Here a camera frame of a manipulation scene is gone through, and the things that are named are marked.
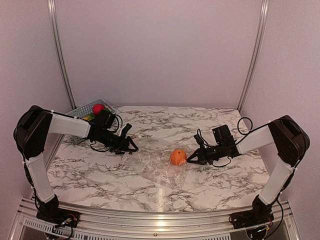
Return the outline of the fake orange fruit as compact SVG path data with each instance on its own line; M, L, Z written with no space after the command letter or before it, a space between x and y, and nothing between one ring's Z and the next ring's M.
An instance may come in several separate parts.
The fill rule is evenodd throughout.
M187 154L182 149L174 150L170 155L170 162L174 166L181 166L187 162Z

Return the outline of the clear zip top bag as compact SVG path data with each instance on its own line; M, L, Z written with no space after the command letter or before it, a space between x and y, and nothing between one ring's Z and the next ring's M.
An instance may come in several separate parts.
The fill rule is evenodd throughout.
M187 162L175 166L170 161L171 153L181 149L187 158L193 152L185 144L176 144L155 137L141 137L135 140L139 150L123 155L121 162L141 177L173 189L181 189L187 174Z

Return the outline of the fake red food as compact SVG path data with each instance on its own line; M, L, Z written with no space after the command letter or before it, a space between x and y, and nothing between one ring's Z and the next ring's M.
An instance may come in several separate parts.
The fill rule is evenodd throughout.
M104 109L105 106L103 104L95 104L92 108L92 111L95 115L98 115Z

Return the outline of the fake green lettuce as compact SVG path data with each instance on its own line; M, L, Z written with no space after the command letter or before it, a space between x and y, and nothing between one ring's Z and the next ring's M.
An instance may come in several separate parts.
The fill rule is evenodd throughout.
M100 122L100 117L97 114L89 114L87 120L90 123L98 124Z

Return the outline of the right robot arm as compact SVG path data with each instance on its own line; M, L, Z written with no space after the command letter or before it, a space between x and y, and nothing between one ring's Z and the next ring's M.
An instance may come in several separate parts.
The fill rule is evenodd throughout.
M260 223L267 216L267 208L279 199L290 184L310 148L310 137L288 114L249 130L239 140L235 140L226 124L213 128L212 133L215 145L208 144L201 132L197 131L194 138L198 149L187 158L187 163L213 165L222 158L232 160L255 150L275 150L270 177L253 201L253 209L247 214L247 219L252 224Z

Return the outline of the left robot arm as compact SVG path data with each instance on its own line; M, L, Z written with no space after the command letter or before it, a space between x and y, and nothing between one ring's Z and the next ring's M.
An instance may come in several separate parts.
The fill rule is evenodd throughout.
M18 120L13 138L22 155L35 199L45 206L43 213L51 222L60 222L64 215L62 209L57 207L59 202L47 174L47 165L57 153L56 144L50 151L46 151L50 136L69 135L91 143L100 143L115 155L137 152L138 146L127 135L132 128L131 124L119 126L117 130L111 129L117 118L116 114L105 109L100 110L92 119L85 119L33 105Z

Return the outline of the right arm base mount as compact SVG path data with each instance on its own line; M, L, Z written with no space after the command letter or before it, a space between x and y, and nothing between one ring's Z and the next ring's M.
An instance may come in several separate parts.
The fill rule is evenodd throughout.
M228 220L234 229L241 229L271 223L274 220L274 215L272 211L260 214L253 210L246 210L232 213Z

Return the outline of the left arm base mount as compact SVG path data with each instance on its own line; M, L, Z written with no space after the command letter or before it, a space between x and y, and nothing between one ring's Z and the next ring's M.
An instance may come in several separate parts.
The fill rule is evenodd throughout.
M65 222L67 219L71 219L70 223L66 225L68 227L76 228L78 225L80 213L78 211L58 208L57 212L53 213L50 216L45 216L44 214L40 213L39 211L36 214L36 218L50 222L59 226L63 226L62 223Z

